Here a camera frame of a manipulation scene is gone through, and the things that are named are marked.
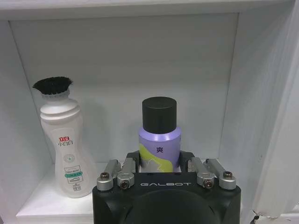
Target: black bristle brush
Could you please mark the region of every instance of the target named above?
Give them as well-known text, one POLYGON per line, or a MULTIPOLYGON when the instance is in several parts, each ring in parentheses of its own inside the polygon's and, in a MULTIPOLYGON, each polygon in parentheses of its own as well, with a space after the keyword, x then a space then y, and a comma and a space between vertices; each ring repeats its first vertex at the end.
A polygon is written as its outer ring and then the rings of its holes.
POLYGON ((73 81, 67 77, 51 77, 36 82, 33 88, 44 95, 54 95, 67 91, 72 83, 73 81))

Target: product label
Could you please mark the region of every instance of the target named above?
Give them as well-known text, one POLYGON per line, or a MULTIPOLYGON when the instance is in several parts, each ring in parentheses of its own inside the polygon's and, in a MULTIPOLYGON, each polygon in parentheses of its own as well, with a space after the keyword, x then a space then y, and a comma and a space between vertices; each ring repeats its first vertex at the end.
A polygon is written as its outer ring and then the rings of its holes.
POLYGON ((69 191, 80 191, 83 183, 83 172, 79 161, 76 159, 76 138, 72 128, 59 128, 52 132, 52 138, 57 144, 57 152, 61 154, 63 170, 60 175, 63 175, 69 191))
POLYGON ((81 171, 80 166, 66 167, 64 168, 64 172, 64 176, 67 178, 67 182, 69 184, 79 183, 83 181, 83 172, 81 171))
POLYGON ((175 172, 178 167, 180 136, 169 141, 139 138, 142 168, 146 172, 175 172))

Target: white cabinet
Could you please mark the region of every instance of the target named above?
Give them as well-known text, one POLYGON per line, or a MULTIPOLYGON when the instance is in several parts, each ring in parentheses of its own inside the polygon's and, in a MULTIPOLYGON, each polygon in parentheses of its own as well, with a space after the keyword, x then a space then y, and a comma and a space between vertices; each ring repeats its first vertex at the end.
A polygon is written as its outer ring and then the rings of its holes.
POLYGON ((16 0, 0 3, 0 19, 6 223, 92 223, 90 195, 55 190, 31 88, 50 76, 74 81, 99 170, 137 149, 141 101, 166 95, 178 102, 182 149, 234 172, 242 224, 299 202, 298 1, 16 0))

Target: spray can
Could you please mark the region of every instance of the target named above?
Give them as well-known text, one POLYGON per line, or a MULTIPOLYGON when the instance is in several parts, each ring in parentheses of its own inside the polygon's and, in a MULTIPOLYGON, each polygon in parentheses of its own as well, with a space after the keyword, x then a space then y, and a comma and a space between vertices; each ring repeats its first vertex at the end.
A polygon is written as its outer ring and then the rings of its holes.
POLYGON ((142 102, 143 127, 139 152, 144 172, 176 172, 181 141, 177 127, 177 102, 169 97, 151 97, 142 102))

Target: bolt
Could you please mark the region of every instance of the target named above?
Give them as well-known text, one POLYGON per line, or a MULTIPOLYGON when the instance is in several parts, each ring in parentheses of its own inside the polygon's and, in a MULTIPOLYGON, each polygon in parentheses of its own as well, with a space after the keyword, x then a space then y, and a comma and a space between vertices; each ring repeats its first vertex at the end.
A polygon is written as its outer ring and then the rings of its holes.
POLYGON ((229 172, 229 171, 224 171, 223 172, 223 177, 232 178, 233 177, 233 173, 229 172))
POLYGON ((102 180, 108 180, 109 179, 109 173, 107 173, 107 172, 101 173, 100 178, 102 180))
POLYGON ((204 180, 204 187, 206 189, 211 189, 213 187, 213 182, 211 180, 204 180))
POLYGON ((130 186, 130 183, 129 183, 129 181, 127 181, 127 180, 124 180, 124 181, 122 181, 122 182, 120 183, 120 188, 121 188, 122 190, 126 190, 126 189, 128 189, 129 186, 130 186))

